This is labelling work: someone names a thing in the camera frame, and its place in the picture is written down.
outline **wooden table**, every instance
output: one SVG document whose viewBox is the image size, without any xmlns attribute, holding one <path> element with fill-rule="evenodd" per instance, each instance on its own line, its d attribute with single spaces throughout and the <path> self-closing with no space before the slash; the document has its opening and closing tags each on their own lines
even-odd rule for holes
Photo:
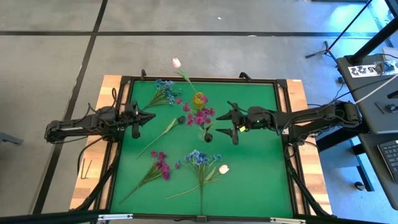
<svg viewBox="0 0 398 224">
<path fill-rule="evenodd" d="M 98 101 L 96 104 L 96 110 L 104 106 L 112 105 L 113 102 L 113 97 L 111 93 L 112 88 L 115 88 L 116 91 L 119 92 L 119 85 L 121 82 L 121 78 L 122 76 L 120 75 L 104 76 L 104 80 L 101 86 L 101 91 L 99 93 Z M 292 111 L 307 109 L 307 101 L 305 99 L 303 83 L 301 82 L 301 80 L 287 80 L 287 86 L 288 86 L 289 99 L 291 104 L 290 106 Z M 122 103 L 126 101 L 127 93 L 128 90 L 127 88 L 125 88 L 122 95 Z M 282 111 L 286 111 L 286 105 L 284 104 L 284 94 L 282 88 L 279 88 L 279 93 L 282 103 Z M 87 144 L 95 141 L 98 138 L 99 136 L 90 136 L 87 140 Z M 307 141 L 315 143 L 314 138 L 308 138 Z M 82 160 L 70 208 L 76 208 L 77 206 L 79 206 L 84 201 L 84 199 L 86 199 L 86 197 L 90 194 L 90 192 L 94 189 L 95 185 L 98 183 L 101 175 L 101 168 L 104 161 L 106 144 L 107 142 L 100 141 L 92 145 L 85 151 L 83 155 L 85 164 L 83 165 L 83 160 Z M 115 150 L 116 150 L 116 144 L 113 144 L 111 150 L 111 156 L 109 158 L 110 161 L 113 160 Z M 325 180 L 323 178 L 323 172 L 317 148 L 311 144 L 305 144 L 304 146 L 299 147 L 299 152 L 302 163 L 303 176 L 305 179 L 305 185 L 307 186 L 307 188 L 309 189 L 315 200 L 322 206 L 322 208 L 326 212 L 331 213 L 328 193 L 326 191 Z M 99 208 L 105 208 L 105 203 L 108 196 L 108 189 L 109 189 L 109 181 L 104 187 Z M 298 212 L 300 214 L 304 214 L 302 195 L 300 193 L 300 189 L 297 187 L 296 184 L 295 184 L 295 192 L 296 192 Z"/>
</svg>

